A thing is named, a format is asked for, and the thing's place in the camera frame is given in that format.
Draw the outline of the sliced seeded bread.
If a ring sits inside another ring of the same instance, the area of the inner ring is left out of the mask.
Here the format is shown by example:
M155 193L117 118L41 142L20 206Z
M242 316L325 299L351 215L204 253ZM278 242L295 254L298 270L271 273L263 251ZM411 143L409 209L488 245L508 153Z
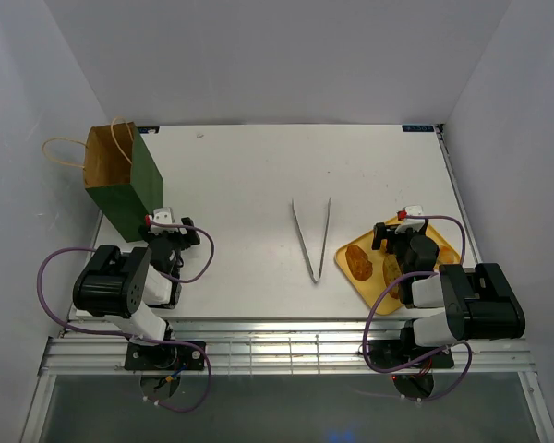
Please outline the sliced seeded bread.
M397 259L393 254L386 254L382 262L382 275L385 286L388 287L393 281L402 276L401 269L398 265ZM399 285L395 285L391 288L389 296L392 299L398 300L400 296Z

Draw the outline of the long brown bread roll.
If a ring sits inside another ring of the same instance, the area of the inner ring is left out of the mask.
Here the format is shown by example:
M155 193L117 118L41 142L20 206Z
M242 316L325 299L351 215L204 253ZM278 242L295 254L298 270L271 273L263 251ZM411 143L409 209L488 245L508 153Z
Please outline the long brown bread roll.
M358 245L349 245L345 251L347 267L357 281L366 281L373 274L373 265L367 253Z

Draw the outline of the green paper bag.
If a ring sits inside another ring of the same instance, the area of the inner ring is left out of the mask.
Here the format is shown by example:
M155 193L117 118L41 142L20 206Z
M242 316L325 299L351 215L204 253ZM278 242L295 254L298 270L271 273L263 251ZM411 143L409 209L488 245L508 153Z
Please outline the green paper bag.
M83 163L54 157L47 150L54 141L81 145ZM139 227L145 217L163 206L163 176L138 126L123 117L92 127L85 141L49 138L42 144L42 154L51 162L82 170L85 190L128 243L141 239Z

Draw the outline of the orange bagel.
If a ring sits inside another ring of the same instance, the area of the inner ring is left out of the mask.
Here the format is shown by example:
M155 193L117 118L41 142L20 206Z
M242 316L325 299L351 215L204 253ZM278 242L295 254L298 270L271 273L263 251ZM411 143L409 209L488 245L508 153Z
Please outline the orange bagel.
M445 245L440 246L437 265L451 265L458 264L460 262L460 256L451 248Z

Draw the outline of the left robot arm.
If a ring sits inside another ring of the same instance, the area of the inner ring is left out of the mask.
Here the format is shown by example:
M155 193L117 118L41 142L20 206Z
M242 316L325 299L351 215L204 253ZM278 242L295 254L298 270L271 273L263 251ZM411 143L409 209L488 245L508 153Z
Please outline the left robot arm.
M76 309L106 319L130 340L146 346L146 358L160 369L175 362L177 347L169 341L169 323L154 310L176 306L182 290L181 253L200 244L190 218L180 221L187 228L184 232L173 222L169 209L155 210L138 229L146 245L129 252L116 245L100 245L73 289Z

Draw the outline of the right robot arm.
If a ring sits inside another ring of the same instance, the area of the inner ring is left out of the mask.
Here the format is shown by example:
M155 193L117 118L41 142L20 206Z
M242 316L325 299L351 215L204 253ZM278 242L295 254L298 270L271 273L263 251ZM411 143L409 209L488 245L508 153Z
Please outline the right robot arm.
M400 338L369 341L367 355L375 364L420 366L440 348L469 340L519 339L525 316L512 287L496 263L478 263L467 269L461 262L439 264L440 246L427 236L429 217L399 214L393 225L373 227L372 250L385 247L386 258L398 271L378 302L393 291L412 308L440 308L431 317L409 320Z

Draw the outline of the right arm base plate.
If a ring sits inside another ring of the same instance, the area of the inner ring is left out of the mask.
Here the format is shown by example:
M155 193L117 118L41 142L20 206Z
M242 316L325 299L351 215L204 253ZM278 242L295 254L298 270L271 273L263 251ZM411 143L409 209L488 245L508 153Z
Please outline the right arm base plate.
M380 373L391 373L402 369L451 369L454 361L451 351L441 348L412 347L398 340L371 340L363 349L370 368Z

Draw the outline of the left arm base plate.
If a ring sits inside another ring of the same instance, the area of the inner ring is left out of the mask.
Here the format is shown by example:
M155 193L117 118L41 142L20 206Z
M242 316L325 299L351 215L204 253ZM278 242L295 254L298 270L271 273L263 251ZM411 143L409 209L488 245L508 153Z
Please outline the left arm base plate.
M180 345L140 345L130 342L126 349L124 369L128 371L175 371L177 369L202 371L201 351Z

